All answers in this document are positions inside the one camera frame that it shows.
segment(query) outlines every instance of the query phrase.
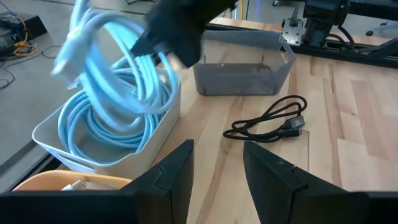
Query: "usb connector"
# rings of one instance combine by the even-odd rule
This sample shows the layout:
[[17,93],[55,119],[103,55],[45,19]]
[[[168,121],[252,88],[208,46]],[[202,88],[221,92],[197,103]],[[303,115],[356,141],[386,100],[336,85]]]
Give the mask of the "usb connector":
[[281,132],[281,136],[285,138],[299,137],[302,133],[301,129],[288,129]]
[[288,119],[283,125],[283,129],[296,129],[296,128],[301,128],[302,126],[305,125],[307,122],[307,119],[304,118],[304,116],[300,115],[294,118]]
[[68,34],[68,40],[54,61],[55,66],[51,71],[51,76],[66,83],[69,89],[75,88],[79,82],[78,77],[85,69],[87,51],[87,35]]

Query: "concrete floor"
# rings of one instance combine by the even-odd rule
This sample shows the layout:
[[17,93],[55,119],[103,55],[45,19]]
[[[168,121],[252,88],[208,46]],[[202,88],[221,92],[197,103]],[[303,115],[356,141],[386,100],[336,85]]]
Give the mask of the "concrete floor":
[[[2,2],[15,11],[40,16],[48,30],[48,34],[36,40],[40,50],[52,45],[61,45],[65,40],[74,0],[3,0]],[[122,11],[140,21],[142,14],[145,14],[152,5],[149,2],[137,2],[128,6],[123,0],[91,2],[100,9]],[[294,7],[299,7],[299,15],[302,15],[303,3],[287,2],[277,7],[272,7],[271,4],[271,0],[252,0],[249,5],[248,20],[280,24],[283,18],[291,15]],[[385,20],[349,15],[344,27],[352,34],[364,35],[367,30],[382,22]],[[398,33],[395,30],[375,35],[394,37],[398,36]],[[108,34],[101,33],[100,42],[110,62],[121,56],[120,52],[115,51],[116,45]],[[46,53],[56,55],[57,49]],[[2,170],[4,166],[1,164],[31,141],[33,129],[75,92],[67,90],[61,83],[51,78],[51,69],[52,60],[43,56],[8,68],[16,76],[16,80],[11,86],[0,90],[0,192],[40,159],[45,151],[38,146],[34,147],[8,171]],[[0,78],[7,75],[0,70]]]

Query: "wooden tabletop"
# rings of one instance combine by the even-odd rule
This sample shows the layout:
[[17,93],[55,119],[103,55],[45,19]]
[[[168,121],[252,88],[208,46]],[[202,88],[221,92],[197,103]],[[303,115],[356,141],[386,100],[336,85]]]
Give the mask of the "wooden tabletop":
[[[278,25],[217,18],[218,24],[280,31]],[[380,44],[385,39],[357,37]],[[259,223],[243,167],[243,142],[223,131],[258,117],[286,95],[308,101],[303,134],[261,144],[346,190],[398,190],[398,70],[297,55],[276,96],[201,96],[192,70],[182,70],[181,118],[154,163],[195,140],[195,178],[187,223]],[[264,133],[283,121],[258,124]]]

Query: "black cable bundle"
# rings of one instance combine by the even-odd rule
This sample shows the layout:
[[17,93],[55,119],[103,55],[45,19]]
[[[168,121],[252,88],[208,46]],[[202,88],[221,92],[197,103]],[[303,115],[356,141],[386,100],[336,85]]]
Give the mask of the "black cable bundle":
[[[300,99],[303,101],[303,105],[298,102],[289,103],[288,105],[272,111],[280,102],[287,100],[287,99]],[[293,106],[297,107],[297,110],[288,112],[288,113],[281,113],[284,110],[287,110]],[[289,138],[289,137],[297,137],[301,134],[300,128],[304,126],[306,120],[301,115],[301,113],[307,108],[307,101],[302,96],[297,95],[290,95],[285,96],[278,101],[276,101],[271,107],[260,117],[242,120],[242,121],[235,121],[232,123],[232,129],[227,130],[223,133],[223,136],[230,139],[237,139],[237,140],[248,140],[248,141],[257,141],[257,142],[264,142],[264,143],[271,143],[276,142],[282,138]],[[286,116],[293,116],[296,115],[294,118],[288,119],[283,125],[279,126],[279,128],[265,133],[265,134],[252,134],[248,131],[249,128],[253,127],[254,125],[263,122],[263,121],[270,121],[272,119],[282,118]],[[243,136],[235,136],[232,135],[234,133],[242,134]]]
[[155,2],[155,0],[135,0],[135,1],[132,1],[132,2],[129,2],[129,1],[127,1],[127,0],[124,0],[128,5],[131,5],[131,4],[134,4],[134,3],[136,3],[136,2]]
[[355,50],[355,41],[349,32],[342,26],[338,26],[337,28],[347,37],[349,40],[349,45],[339,35],[327,34],[326,36],[336,38],[342,44],[342,46],[346,48],[346,50]]

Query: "translucent gray container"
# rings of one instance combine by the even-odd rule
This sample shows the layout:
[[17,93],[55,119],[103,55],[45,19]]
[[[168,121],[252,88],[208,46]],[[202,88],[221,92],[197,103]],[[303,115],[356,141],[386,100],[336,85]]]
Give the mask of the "translucent gray container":
[[206,96],[278,94],[295,60],[282,35],[272,31],[208,30],[202,46],[193,71],[197,92]]

